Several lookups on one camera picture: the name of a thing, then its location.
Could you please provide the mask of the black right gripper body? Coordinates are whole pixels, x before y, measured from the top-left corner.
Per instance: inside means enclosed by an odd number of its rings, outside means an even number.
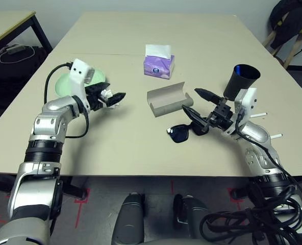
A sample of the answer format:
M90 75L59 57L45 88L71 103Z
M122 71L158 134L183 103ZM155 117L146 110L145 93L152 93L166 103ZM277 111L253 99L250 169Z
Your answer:
M223 101L211 101L215 104L214 110L208 115L207 123L213 128L219 128L223 132L228 130L236 121L236 117Z

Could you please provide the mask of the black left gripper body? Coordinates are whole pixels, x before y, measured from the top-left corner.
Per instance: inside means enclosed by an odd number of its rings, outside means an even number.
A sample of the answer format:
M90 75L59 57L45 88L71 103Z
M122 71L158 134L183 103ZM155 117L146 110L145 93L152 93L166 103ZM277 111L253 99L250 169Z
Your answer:
M90 110L97 111L104 107L106 99L102 95L99 83L89 85L86 87L86 97L90 106Z

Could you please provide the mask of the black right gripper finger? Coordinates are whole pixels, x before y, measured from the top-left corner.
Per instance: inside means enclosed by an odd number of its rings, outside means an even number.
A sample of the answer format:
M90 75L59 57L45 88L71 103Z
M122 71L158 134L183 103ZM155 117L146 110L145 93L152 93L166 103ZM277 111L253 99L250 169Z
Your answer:
M194 90L201 98L208 102L212 102L214 104L219 104L221 101L221 97L214 94L213 92L210 92L208 90L202 89L202 88L195 88Z
M193 108L188 107L186 105L182 105L182 109L184 110L184 112L187 114L187 116L193 121L195 122L195 124L198 125L198 127L200 128L200 130L204 133L208 133L209 132L209 123L207 119L204 119L203 117L201 117L201 115L195 111Z

